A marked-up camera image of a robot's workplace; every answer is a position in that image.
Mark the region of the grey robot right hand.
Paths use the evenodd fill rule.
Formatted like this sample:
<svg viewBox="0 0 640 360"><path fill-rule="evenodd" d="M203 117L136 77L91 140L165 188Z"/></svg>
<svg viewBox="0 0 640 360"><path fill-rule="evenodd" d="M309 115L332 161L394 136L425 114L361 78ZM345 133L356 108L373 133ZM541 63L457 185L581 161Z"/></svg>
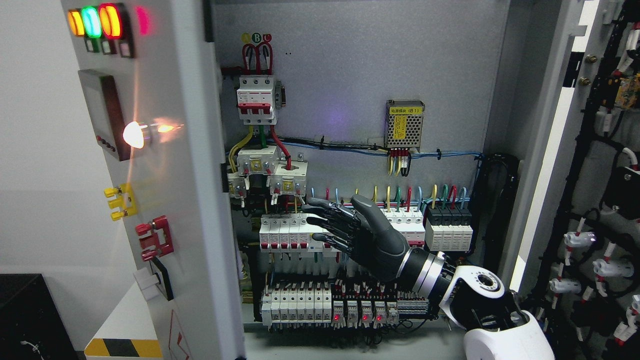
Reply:
<svg viewBox="0 0 640 360"><path fill-rule="evenodd" d="M407 240L372 200L354 194L351 203L353 210L325 199L309 199L301 207L311 214L307 222L327 231L311 237L345 253L378 280L396 280L409 251Z"/></svg>

